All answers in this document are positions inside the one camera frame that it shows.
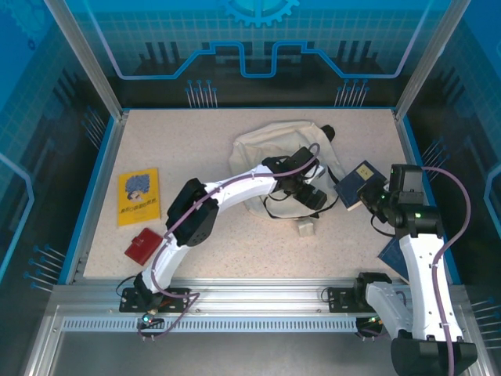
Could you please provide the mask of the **aluminium side rail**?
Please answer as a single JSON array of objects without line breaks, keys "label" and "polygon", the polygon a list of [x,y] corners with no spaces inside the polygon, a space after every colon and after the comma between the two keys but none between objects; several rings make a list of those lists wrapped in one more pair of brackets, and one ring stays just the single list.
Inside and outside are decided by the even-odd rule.
[{"label": "aluminium side rail", "polygon": [[74,282],[81,259],[86,259],[91,250],[129,112],[126,109],[120,120],[111,118],[108,122],[59,274],[59,285]]},{"label": "aluminium side rail", "polygon": [[[395,118],[395,125],[402,144],[405,160],[411,165],[424,166],[423,159],[416,142],[416,137],[414,136],[408,118],[406,116],[404,116],[402,120],[397,120]],[[431,184],[429,178],[426,176],[423,177],[423,185],[427,203],[436,207],[437,204],[431,189]],[[445,251],[443,259],[445,263],[445,273],[449,284],[461,285],[462,280],[460,279],[460,275],[450,248]]]}]

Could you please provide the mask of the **aluminium frame post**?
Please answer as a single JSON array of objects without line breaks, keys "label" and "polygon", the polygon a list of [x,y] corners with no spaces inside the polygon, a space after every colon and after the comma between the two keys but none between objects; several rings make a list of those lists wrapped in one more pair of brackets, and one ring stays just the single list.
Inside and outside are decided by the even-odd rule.
[{"label": "aluminium frame post", "polygon": [[424,54],[411,75],[395,107],[395,120],[402,122],[441,56],[471,0],[451,0]]},{"label": "aluminium frame post", "polygon": [[88,75],[90,82],[110,113],[110,116],[115,121],[121,121],[124,115],[123,108],[66,2],[64,0],[43,1],[73,50],[77,60]]}]

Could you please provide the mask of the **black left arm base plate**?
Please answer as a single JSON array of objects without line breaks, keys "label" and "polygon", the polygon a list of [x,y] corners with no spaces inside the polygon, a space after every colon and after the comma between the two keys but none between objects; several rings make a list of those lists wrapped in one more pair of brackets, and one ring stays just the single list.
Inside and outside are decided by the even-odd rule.
[{"label": "black left arm base plate", "polygon": [[168,289],[172,295],[181,295],[181,298],[172,298],[162,294],[156,295],[153,302],[147,305],[135,287],[127,287],[121,293],[119,311],[121,313],[147,313],[156,309],[159,313],[181,313],[188,305],[188,288]]}]

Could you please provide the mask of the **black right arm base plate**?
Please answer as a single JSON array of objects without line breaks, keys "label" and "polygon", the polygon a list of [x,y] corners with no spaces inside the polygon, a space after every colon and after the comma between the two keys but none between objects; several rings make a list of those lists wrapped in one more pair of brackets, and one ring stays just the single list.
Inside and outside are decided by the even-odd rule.
[{"label": "black right arm base plate", "polygon": [[373,309],[364,303],[354,288],[327,288],[327,301],[331,313],[371,313]]}]

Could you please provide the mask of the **cream canvas backpack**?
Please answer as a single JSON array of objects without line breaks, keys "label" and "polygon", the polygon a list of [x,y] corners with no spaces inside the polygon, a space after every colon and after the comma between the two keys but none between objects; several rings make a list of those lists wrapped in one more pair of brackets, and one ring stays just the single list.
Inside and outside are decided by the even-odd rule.
[{"label": "cream canvas backpack", "polygon": [[329,125],[320,128],[311,121],[282,121],[237,137],[229,158],[230,170],[234,175],[247,172],[267,157],[276,157],[279,162],[284,162],[286,157],[303,146],[309,148],[313,143],[320,145],[319,166],[311,167],[307,176],[318,173],[312,186],[315,192],[326,195],[325,203],[317,209],[311,209],[296,200],[291,193],[279,188],[275,193],[244,201],[246,209],[261,219],[294,220],[300,237],[313,236],[314,221],[336,204],[338,194],[334,187],[345,177],[331,145],[334,136],[335,131]]}]

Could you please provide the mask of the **navy book with yellow label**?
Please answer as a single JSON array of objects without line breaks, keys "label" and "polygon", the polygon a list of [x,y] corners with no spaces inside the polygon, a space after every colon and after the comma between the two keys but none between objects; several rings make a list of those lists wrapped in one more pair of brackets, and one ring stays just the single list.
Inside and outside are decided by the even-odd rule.
[{"label": "navy book with yellow label", "polygon": [[334,189],[346,209],[351,211],[362,203],[359,199],[358,191],[372,181],[381,181],[384,184],[388,183],[385,175],[367,160],[364,160],[341,179],[334,186]]}]

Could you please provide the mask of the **blue printed back panel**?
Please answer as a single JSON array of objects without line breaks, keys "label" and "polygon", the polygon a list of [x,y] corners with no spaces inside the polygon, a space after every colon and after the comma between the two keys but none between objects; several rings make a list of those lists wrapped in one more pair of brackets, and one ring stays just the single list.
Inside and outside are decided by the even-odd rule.
[{"label": "blue printed back panel", "polygon": [[393,107],[451,0],[65,0],[124,107]]}]

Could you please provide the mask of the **red pencil case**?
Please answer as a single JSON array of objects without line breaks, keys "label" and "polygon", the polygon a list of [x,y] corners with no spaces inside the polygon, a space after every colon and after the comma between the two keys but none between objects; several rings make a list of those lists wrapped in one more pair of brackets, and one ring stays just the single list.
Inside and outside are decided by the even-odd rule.
[{"label": "red pencil case", "polygon": [[161,235],[149,228],[144,228],[139,235],[132,239],[124,254],[137,264],[144,266],[157,250],[161,241]]}]

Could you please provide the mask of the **plain navy blue book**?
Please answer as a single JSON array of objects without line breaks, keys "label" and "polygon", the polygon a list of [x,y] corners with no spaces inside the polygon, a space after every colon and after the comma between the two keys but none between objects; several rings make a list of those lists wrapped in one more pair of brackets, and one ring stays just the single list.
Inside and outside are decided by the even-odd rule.
[{"label": "plain navy blue book", "polygon": [[409,282],[405,258],[399,246],[398,239],[391,239],[378,255],[378,259],[396,272],[406,283]]}]

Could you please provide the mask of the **blue printed side panel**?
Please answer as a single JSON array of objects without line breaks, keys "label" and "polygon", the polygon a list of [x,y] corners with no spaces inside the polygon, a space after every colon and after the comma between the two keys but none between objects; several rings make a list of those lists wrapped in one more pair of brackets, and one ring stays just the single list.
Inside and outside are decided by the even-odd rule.
[{"label": "blue printed side panel", "polygon": [[110,114],[45,0],[0,0],[0,376],[20,376]]},{"label": "blue printed side panel", "polygon": [[501,0],[471,0],[407,117],[501,376]]}]

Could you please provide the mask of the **aluminium front rail beam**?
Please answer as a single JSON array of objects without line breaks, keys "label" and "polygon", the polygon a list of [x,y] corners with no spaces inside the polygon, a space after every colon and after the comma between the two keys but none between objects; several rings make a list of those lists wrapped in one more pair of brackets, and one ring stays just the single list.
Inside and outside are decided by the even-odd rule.
[{"label": "aluminium front rail beam", "polygon": [[[200,297],[190,316],[328,316],[326,287],[351,288],[341,278],[175,278]],[[53,288],[46,316],[120,316],[116,280],[83,280]]]}]

